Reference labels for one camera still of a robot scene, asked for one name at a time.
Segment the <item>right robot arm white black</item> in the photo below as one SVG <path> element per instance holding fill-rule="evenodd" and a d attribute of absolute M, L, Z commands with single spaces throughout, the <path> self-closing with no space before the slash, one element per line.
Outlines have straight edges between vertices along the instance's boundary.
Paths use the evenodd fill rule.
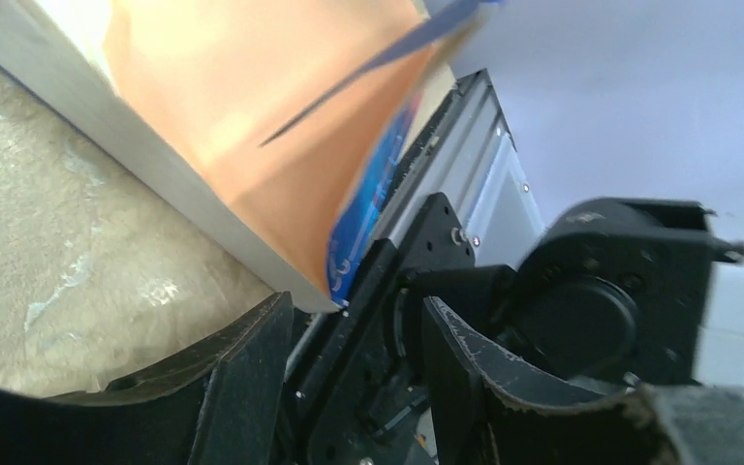
<path fill-rule="evenodd" d="M 713 267 L 744 242 L 691 201 L 600 198 L 566 211 L 520 266 L 416 269 L 395 304 L 399 352 L 424 370 L 422 302 L 436 296 L 510 352 L 569 380 L 689 385 Z"/>

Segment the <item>blue orange book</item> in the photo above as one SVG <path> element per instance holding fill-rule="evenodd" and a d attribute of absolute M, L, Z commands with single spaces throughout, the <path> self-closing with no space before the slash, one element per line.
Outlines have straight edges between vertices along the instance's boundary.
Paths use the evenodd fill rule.
<path fill-rule="evenodd" d="M 309 313 L 349 298 L 394 170 L 499 10 L 0 1 L 0 69 Z"/>

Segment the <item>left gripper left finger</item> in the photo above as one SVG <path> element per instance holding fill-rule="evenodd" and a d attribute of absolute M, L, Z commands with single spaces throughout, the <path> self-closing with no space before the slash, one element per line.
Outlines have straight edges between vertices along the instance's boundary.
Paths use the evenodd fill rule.
<path fill-rule="evenodd" d="M 293 321 L 277 293 L 102 391 L 0 389 L 0 464 L 265 464 Z"/>

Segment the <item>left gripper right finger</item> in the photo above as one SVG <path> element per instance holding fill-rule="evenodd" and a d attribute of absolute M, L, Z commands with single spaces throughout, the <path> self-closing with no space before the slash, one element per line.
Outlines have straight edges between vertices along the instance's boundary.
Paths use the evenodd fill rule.
<path fill-rule="evenodd" d="M 744 387 L 602 395 L 423 303 L 425 381 L 444 464 L 744 464 Z"/>

